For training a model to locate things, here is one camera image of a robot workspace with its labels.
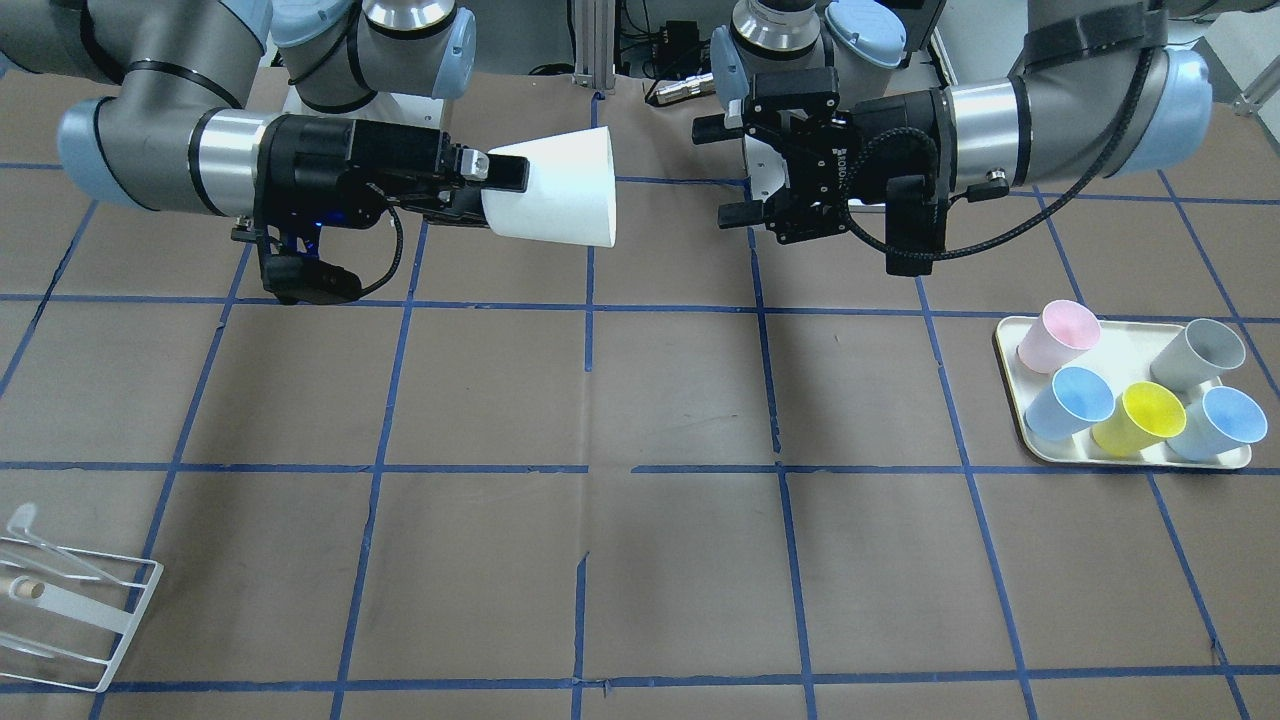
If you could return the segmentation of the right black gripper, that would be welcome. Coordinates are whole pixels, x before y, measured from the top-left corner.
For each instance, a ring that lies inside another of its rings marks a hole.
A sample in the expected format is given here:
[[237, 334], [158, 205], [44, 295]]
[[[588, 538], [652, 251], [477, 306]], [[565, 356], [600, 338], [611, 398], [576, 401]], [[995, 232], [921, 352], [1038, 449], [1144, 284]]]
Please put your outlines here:
[[262, 138], [255, 215], [283, 231], [369, 229], [394, 206], [429, 225], [489, 228], [468, 186], [524, 193], [530, 168], [525, 156], [461, 149], [439, 129], [282, 115]]

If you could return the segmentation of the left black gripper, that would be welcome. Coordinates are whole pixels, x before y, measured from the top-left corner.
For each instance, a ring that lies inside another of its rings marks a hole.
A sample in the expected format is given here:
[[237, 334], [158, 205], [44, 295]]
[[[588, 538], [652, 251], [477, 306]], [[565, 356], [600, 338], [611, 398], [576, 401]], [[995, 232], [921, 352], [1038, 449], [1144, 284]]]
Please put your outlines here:
[[884, 208], [886, 183], [897, 176], [932, 177], [948, 213], [951, 120], [945, 91], [900, 94], [845, 110], [840, 100], [833, 68], [769, 72], [753, 79], [742, 117], [722, 113], [692, 120], [694, 143], [751, 135], [772, 146], [785, 158], [797, 195], [723, 204], [719, 228], [764, 225], [780, 243], [852, 232], [850, 201]]

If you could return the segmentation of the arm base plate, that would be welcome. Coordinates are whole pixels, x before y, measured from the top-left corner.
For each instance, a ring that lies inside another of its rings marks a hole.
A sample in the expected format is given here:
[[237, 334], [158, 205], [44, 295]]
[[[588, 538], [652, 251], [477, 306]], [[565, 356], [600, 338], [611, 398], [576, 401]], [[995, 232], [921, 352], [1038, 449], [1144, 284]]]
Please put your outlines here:
[[451, 118], [454, 100], [407, 94], [376, 94], [369, 102], [352, 111], [325, 113], [306, 105], [294, 88], [289, 88], [282, 110], [288, 114], [376, 120], [399, 126], [443, 129]]
[[749, 200], [765, 202], [778, 192], [791, 199], [797, 197], [790, 183], [786, 160], [772, 146], [746, 135], [742, 137], [742, 158]]

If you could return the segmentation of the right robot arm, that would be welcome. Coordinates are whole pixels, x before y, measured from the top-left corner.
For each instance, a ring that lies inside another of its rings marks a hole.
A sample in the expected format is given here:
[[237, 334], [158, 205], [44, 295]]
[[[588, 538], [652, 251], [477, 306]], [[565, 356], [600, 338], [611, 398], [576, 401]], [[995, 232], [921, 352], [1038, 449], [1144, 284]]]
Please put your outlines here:
[[488, 224], [522, 193], [520, 156], [357, 118], [396, 94], [457, 99], [476, 50], [454, 1], [5, 1], [3, 65], [114, 85], [76, 104], [58, 152], [87, 195], [243, 217], [296, 234], [365, 229], [403, 208]]

